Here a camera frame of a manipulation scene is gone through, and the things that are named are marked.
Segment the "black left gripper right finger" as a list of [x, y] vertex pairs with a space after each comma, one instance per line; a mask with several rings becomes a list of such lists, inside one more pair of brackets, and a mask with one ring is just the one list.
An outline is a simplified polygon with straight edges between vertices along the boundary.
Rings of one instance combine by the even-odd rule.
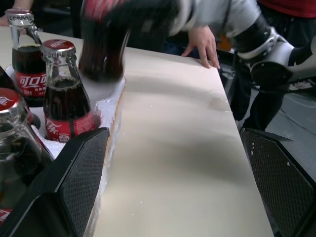
[[283, 237], [316, 235], [316, 157], [288, 138], [245, 128], [241, 139], [257, 188]]

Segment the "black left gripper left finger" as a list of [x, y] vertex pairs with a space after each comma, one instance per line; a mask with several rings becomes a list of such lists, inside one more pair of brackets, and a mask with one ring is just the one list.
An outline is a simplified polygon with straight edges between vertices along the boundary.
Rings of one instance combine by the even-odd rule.
[[69, 140], [31, 183], [0, 228], [2, 237], [81, 237], [99, 190], [107, 127]]

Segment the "person's bare hand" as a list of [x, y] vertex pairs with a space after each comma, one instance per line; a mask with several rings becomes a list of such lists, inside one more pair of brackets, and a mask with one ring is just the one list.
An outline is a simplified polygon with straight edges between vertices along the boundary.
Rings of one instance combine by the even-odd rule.
[[209, 26], [200, 26], [188, 31], [188, 45], [182, 54], [188, 56], [195, 48], [198, 49], [202, 65], [210, 68], [211, 65], [220, 69], [216, 51], [216, 40]]
[[8, 27], [14, 20], [8, 18], [7, 16], [2, 16], [0, 18], [0, 26]]

